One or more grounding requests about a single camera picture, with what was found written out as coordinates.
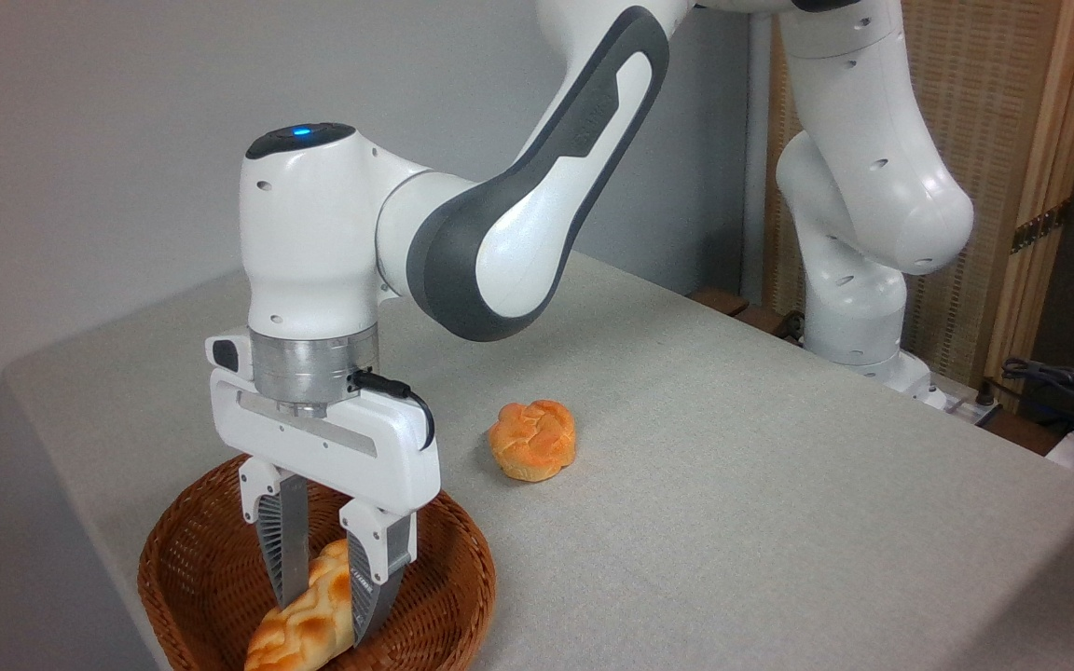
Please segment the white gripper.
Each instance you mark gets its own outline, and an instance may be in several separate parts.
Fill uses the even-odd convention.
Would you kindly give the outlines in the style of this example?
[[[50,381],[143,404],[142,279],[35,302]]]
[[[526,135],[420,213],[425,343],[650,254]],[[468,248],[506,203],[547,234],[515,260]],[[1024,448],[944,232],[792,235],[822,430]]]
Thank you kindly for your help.
[[[255,389],[247,333],[213,336],[205,348],[214,426],[227,446],[251,455],[240,467],[242,513],[255,527],[280,609],[310,586],[304,477],[353,497],[342,506],[340,521],[354,645],[361,646],[391,615],[406,566],[417,560],[413,511],[442,485],[438,450],[426,443],[425,412],[413,402],[362,390],[330,404],[323,417],[293,415]]]

